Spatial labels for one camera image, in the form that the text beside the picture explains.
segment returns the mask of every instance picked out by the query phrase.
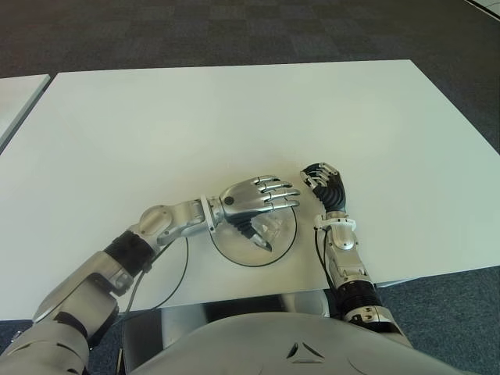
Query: white table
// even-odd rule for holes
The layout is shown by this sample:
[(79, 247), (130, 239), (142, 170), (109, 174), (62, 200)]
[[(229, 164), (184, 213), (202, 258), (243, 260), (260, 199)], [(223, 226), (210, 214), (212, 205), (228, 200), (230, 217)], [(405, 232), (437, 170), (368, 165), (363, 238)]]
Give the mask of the white table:
[[(193, 237), (169, 305), (324, 288), (298, 176), (320, 161), (342, 173), (374, 281), (500, 263), (500, 157), (410, 61), (61, 73), (0, 157), (0, 318), (30, 317), (149, 206), (268, 173), (303, 191), (289, 253), (247, 268)], [(178, 241), (134, 308), (183, 265)]]
[(0, 152), (49, 78), (41, 74), (0, 79)]

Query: black cable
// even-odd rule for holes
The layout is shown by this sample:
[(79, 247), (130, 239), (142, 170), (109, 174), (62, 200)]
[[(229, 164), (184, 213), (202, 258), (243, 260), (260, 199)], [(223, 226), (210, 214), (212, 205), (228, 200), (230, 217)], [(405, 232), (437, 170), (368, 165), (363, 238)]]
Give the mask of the black cable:
[(325, 232), (325, 237), (323, 238), (323, 263), (325, 263), (325, 266), (327, 265), (327, 233), (328, 229), (324, 230)]
[[(170, 245), (172, 244), (172, 242), (170, 244), (168, 244), (163, 250), (162, 252), (165, 251), (166, 248), (168, 248)], [(182, 271), (182, 275), (180, 275), (180, 279), (179, 279), (179, 282), (177, 283), (177, 285), (175, 286), (175, 288), (170, 292), (170, 294), (163, 300), (161, 301), (159, 304), (151, 307), (150, 309), (147, 309), (145, 311), (142, 311), (142, 312), (139, 312), (135, 315), (132, 315), (132, 316), (128, 316), (129, 314), (129, 311), (126, 311), (124, 314), (123, 314), (123, 318), (118, 320), (116, 323), (113, 324), (114, 325), (117, 325), (119, 323), (122, 323), (122, 322), (126, 322), (127, 320), (130, 320), (130, 319), (134, 319), (134, 318), (137, 318), (139, 316), (143, 316), (144, 314), (147, 314), (147, 313), (150, 313), (151, 311), (157, 309), (158, 307), (160, 307), (161, 305), (163, 305), (164, 303), (168, 302), (169, 299), (171, 299), (173, 297), (173, 295), (176, 293), (176, 291), (179, 289), (180, 285), (182, 284), (182, 281), (184, 280), (184, 277), (186, 276), (186, 270), (188, 269), (188, 263), (189, 263), (189, 241), (188, 239), (186, 238), (186, 263), (184, 264), (184, 269)], [(134, 286), (134, 291), (137, 290), (138, 288), (138, 284), (140, 283), (141, 281), (141, 276), (139, 276), (139, 278), (137, 279), (137, 283), (135, 284)], [(129, 306), (131, 307), (131, 302), (133, 301), (133, 297), (135, 297), (135, 293), (134, 291), (132, 291), (132, 294), (130, 296), (130, 301), (129, 301)]]
[(141, 284), (142, 278), (146, 274), (146, 271), (142, 270), (141, 274), (137, 278), (137, 281), (135, 282), (134, 289), (132, 290), (132, 294), (130, 295), (130, 299), (128, 300), (128, 305), (125, 311), (123, 312), (124, 315), (127, 315), (130, 312), (130, 309), (132, 308), (132, 304), (134, 303), (135, 299), (135, 294), (138, 291), (139, 285)]
[(316, 247), (316, 254), (318, 255), (318, 259), (320, 260), (321, 266), (323, 267), (323, 271), (325, 273), (325, 277), (327, 278), (328, 286), (332, 290), (332, 293), (335, 293), (335, 291), (337, 289), (335, 289), (334, 283), (332, 282), (332, 280), (330, 278), (330, 274), (327, 271), (327, 265), (326, 265), (326, 263), (321, 259), (320, 247), (318, 246), (318, 230), (316, 228), (314, 228), (314, 245)]

